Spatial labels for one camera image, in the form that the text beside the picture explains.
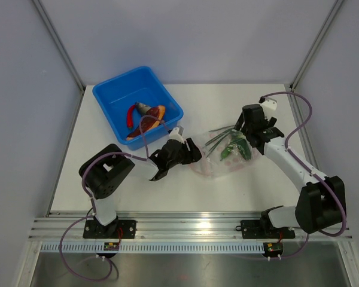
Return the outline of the grey toy fish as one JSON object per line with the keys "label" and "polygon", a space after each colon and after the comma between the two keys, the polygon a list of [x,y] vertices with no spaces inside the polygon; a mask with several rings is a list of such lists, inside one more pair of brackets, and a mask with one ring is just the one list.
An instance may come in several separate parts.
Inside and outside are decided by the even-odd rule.
{"label": "grey toy fish", "polygon": [[135,103],[135,109],[137,110],[139,115],[143,116],[143,115],[147,114],[147,112],[151,109],[151,106],[146,105],[146,104],[141,103],[141,102],[136,102]]}

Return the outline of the green toy leaf vegetable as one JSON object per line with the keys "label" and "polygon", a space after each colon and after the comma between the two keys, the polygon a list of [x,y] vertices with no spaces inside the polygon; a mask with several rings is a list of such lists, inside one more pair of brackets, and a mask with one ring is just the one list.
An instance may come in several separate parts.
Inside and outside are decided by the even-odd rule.
{"label": "green toy leaf vegetable", "polygon": [[245,135],[242,132],[235,131],[234,142],[236,142],[236,146],[230,155],[233,154],[234,150],[237,150],[237,152],[241,155],[241,157],[245,161],[250,161],[252,159],[252,151],[251,151],[250,145],[249,145]]}

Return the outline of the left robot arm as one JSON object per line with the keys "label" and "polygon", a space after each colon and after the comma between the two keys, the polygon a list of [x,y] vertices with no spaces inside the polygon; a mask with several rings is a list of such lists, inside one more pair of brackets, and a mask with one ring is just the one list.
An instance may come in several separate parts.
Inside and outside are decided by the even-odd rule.
{"label": "left robot arm", "polygon": [[132,239],[135,223],[122,221],[115,211],[112,195],[128,176],[146,178],[155,182],[164,178],[168,171],[181,164],[196,163],[202,158],[200,149],[191,138],[183,141],[169,139],[162,148],[148,158],[122,152],[110,144],[87,160],[79,169],[81,185],[92,204],[92,219],[85,223],[85,239]]}

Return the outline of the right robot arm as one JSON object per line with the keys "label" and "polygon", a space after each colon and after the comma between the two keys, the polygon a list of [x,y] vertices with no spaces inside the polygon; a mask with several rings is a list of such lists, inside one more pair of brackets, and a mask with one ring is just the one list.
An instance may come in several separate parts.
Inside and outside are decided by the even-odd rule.
{"label": "right robot arm", "polygon": [[345,186],[338,176],[328,177],[300,158],[287,138],[275,126],[276,118],[267,118],[261,104],[246,105],[235,127],[243,133],[251,148],[277,165],[299,192],[295,206],[278,206],[261,213],[260,231],[273,237],[281,228],[297,227],[305,233],[340,224],[335,236],[346,228]]}

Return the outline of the orange toy food piece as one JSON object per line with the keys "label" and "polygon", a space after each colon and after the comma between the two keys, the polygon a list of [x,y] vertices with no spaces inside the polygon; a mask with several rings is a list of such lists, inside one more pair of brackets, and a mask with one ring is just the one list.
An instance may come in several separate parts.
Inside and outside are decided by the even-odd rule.
{"label": "orange toy food piece", "polygon": [[[133,123],[133,112],[137,111],[140,116],[150,115],[151,117],[146,117],[142,120],[141,124],[138,124],[136,128],[134,128]],[[131,132],[127,135],[126,139],[132,140],[138,137],[141,134],[140,129],[145,133],[153,128],[156,128],[161,124],[161,120],[163,119],[166,112],[166,108],[163,105],[158,106],[148,106],[140,102],[136,102],[132,105],[126,115],[126,125],[131,130]]]}

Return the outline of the clear zip top bag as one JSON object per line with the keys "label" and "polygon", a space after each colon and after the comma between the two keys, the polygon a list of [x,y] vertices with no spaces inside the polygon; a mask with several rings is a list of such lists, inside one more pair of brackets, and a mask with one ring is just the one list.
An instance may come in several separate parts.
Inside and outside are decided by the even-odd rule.
{"label": "clear zip top bag", "polygon": [[220,178],[255,162],[260,154],[246,137],[225,126],[192,137],[201,152],[201,159],[190,165],[191,170],[205,178]]}

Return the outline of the red toy chili pepper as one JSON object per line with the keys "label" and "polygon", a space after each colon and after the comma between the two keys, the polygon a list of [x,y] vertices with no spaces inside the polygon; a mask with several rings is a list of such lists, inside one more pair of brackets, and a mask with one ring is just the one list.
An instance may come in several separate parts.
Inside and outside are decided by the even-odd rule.
{"label": "red toy chili pepper", "polygon": [[133,124],[133,111],[136,108],[136,105],[132,105],[126,114],[126,126],[129,130],[133,130],[134,124]]}

